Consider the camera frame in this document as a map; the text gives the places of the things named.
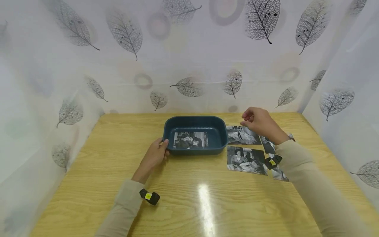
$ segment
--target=wrist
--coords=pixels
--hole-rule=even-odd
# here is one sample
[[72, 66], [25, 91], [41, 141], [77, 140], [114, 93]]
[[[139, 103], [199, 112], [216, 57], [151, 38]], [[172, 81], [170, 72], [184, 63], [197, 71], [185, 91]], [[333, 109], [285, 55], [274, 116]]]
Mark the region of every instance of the wrist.
[[288, 137], [287, 133], [285, 133], [282, 129], [279, 129], [277, 132], [275, 132], [274, 136], [268, 139], [270, 139], [277, 146], [285, 141], [288, 141], [290, 138]]
[[152, 171], [152, 168], [140, 165], [134, 172], [132, 180], [141, 184], [146, 184], [146, 181], [148, 180]]

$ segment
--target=tray rim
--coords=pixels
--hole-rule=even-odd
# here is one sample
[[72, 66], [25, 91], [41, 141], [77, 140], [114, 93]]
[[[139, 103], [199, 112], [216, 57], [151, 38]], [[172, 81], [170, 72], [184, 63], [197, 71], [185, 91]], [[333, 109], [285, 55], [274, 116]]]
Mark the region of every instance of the tray rim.
[[[222, 118], [220, 118], [220, 117], [218, 117], [218, 116], [214, 116], [214, 115], [185, 115], [185, 116], [173, 116], [173, 117], [171, 117], [171, 118], [169, 118], [169, 119], [167, 119], [167, 121], [164, 123], [164, 128], [163, 128], [163, 139], [165, 139], [166, 138], [166, 136], [167, 136], [167, 134], [166, 134], [166, 125], [167, 125], [167, 123], [171, 120], [171, 119], [173, 119], [173, 118], [178, 118], [178, 117], [180, 117], [180, 118], [184, 118], [184, 117], [208, 117], [208, 118], [210, 118], [210, 117], [214, 117], [214, 118], [218, 118], [218, 119], [220, 119], [221, 121], [222, 121], [222, 123], [224, 124], [224, 128], [225, 128], [225, 131], [227, 131], [226, 130], [226, 125], [225, 125], [225, 122], [224, 122], [224, 120], [222, 119]], [[224, 149], [226, 146], [228, 145], [228, 133], [226, 132], [226, 144], [224, 144], [223, 146], [220, 146], [220, 147], [218, 147], [218, 148], [206, 148], [206, 149], [199, 149], [199, 150], [196, 150], [196, 151], [217, 151], [217, 150], [222, 150], [222, 149]], [[169, 148], [169, 147], [167, 147], [167, 150], [169, 150], [169, 151], [188, 151], [188, 149], [171, 149], [171, 148]]]

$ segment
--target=left hand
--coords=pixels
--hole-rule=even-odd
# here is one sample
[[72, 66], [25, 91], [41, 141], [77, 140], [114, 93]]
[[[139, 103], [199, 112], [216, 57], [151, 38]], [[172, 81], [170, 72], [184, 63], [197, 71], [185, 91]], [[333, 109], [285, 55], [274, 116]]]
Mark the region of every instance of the left hand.
[[168, 146], [168, 139], [159, 145], [161, 142], [162, 138], [158, 138], [157, 140], [153, 141], [153, 143], [151, 143], [139, 166], [147, 169], [154, 169], [163, 160], [167, 159], [167, 156], [170, 154], [169, 151], [166, 151]]
[[166, 151], [168, 139], [160, 145], [161, 142], [162, 138], [158, 138], [151, 143], [139, 167], [132, 177], [133, 181], [145, 184], [154, 168], [162, 163], [163, 160], [167, 159], [167, 156], [170, 154], [169, 151]]

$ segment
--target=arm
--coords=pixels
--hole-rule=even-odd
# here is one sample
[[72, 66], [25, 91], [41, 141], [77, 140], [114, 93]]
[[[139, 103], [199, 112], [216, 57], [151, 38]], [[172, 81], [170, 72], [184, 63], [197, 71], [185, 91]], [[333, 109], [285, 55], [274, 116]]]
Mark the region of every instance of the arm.
[[283, 158], [281, 169], [299, 192], [324, 237], [370, 236], [352, 206], [313, 164], [309, 152], [289, 140], [266, 110], [250, 107], [242, 118], [241, 125], [274, 142], [276, 153]]
[[125, 180], [122, 184], [111, 211], [95, 237], [125, 237], [128, 234], [143, 200], [139, 194], [140, 190], [144, 188], [154, 167], [169, 155], [166, 151], [168, 140], [160, 145], [161, 141], [162, 138], [159, 138], [150, 145], [132, 179]]
[[313, 164], [311, 154], [293, 140], [277, 146], [280, 167], [309, 208], [325, 237], [369, 236], [353, 207]]

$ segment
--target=table surface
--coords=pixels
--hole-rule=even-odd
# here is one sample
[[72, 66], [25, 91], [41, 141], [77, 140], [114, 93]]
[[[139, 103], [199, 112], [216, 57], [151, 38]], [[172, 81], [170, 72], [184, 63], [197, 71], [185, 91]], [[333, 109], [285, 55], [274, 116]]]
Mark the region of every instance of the table surface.
[[[175, 115], [103, 115], [31, 236], [93, 236], [121, 183], [132, 176], [150, 143], [162, 136], [166, 120]], [[226, 125], [241, 121], [236, 113], [212, 115]], [[374, 207], [306, 119], [299, 113], [271, 115], [312, 153], [316, 165], [379, 236]], [[143, 202], [128, 236], [321, 236], [291, 183], [274, 180], [271, 172], [263, 176], [228, 170], [226, 149], [217, 156], [171, 156], [155, 170], [148, 190], [159, 193], [159, 204]]]

